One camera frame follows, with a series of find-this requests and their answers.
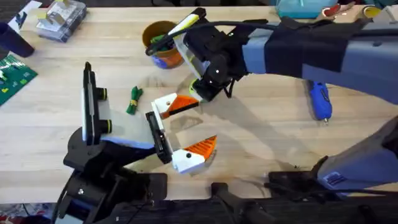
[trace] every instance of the wooden table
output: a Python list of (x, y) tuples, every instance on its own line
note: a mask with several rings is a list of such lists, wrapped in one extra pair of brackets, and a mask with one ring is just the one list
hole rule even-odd
[[(361, 6), (337, 21), (352, 21)], [(67, 44), (41, 39), (31, 13), (22, 36), (35, 48), (23, 61), (39, 76), (0, 107), (0, 203), (54, 202), (71, 169), (62, 164), (67, 142), (81, 125), (80, 90), (89, 61), (98, 86), (108, 88), (112, 110), (125, 113), (131, 88), (144, 95), (139, 111), (169, 93), (187, 93), (193, 79), (186, 65), (162, 70), (144, 54), (142, 31), (154, 21), (178, 22), (193, 8), (91, 8)], [(209, 21), (277, 21), (273, 7), (209, 7)], [(175, 146), (218, 134), (216, 153), (205, 169), (181, 175), (156, 156), (129, 165), (139, 172), (169, 175), (168, 199), (208, 198), (212, 182), (227, 182), (241, 197), (268, 197), (262, 187), (273, 170), (311, 169), (319, 158), (344, 151), (398, 114), (379, 98), (330, 87), (329, 126), (312, 118), (303, 81), (250, 75), (206, 105), (170, 117), (165, 125)]]

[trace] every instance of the plastic box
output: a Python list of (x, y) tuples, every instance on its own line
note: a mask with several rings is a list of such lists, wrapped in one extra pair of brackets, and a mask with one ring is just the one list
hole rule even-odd
[(72, 36), (80, 22), (85, 18), (87, 7), (86, 4), (78, 1), (68, 0), (68, 3), (69, 5), (66, 9), (60, 6), (62, 2), (54, 1), (51, 3), (47, 15), (55, 12), (61, 15), (65, 22), (62, 25), (48, 25), (39, 21), (36, 27), (40, 37), (65, 43)]
[(279, 17), (312, 19), (318, 17), (324, 7), (336, 3), (337, 0), (278, 0), (276, 8)]

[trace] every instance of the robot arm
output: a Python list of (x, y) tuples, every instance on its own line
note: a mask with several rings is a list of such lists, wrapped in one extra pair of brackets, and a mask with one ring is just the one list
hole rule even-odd
[[(273, 25), (266, 20), (212, 23), (205, 14), (196, 9), (163, 40), (174, 38), (197, 76), (190, 92), (198, 100), (211, 101), (221, 90), (230, 97), (243, 76), (273, 73), (344, 86), (398, 104), (398, 24), (303, 24), (288, 18)], [(214, 25), (236, 27), (225, 34)], [(320, 160), (310, 179), (330, 190), (397, 182), (397, 119), (344, 153)]]
[(198, 8), (169, 32), (170, 37), (190, 27), (174, 42), (198, 78), (191, 90), (199, 100), (211, 101), (221, 90), (228, 93), (228, 85), (249, 73), (273, 73), (331, 83), (398, 104), (398, 24), (304, 24), (282, 18), (270, 25), (263, 19), (236, 22), (225, 34), (214, 24), (227, 22), (208, 22), (205, 15)]

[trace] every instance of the cup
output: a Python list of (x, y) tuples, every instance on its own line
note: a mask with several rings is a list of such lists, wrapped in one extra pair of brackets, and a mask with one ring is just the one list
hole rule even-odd
[[(153, 37), (167, 34), (175, 26), (176, 24), (170, 21), (154, 22), (153, 24), (147, 26), (142, 33), (142, 43), (144, 43), (145, 47), (150, 46), (150, 40)], [(158, 51), (150, 57), (155, 65), (157, 65), (159, 68), (174, 68), (177, 65), (180, 65), (182, 61), (181, 55), (176, 47), (173, 47), (170, 50)]]
[(0, 46), (21, 57), (31, 56), (35, 51), (14, 29), (4, 22), (0, 22)]

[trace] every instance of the circuit board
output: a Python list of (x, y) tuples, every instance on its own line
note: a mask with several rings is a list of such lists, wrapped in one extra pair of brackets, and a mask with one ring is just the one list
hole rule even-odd
[(27, 85), (37, 73), (12, 55), (0, 61), (0, 105)]

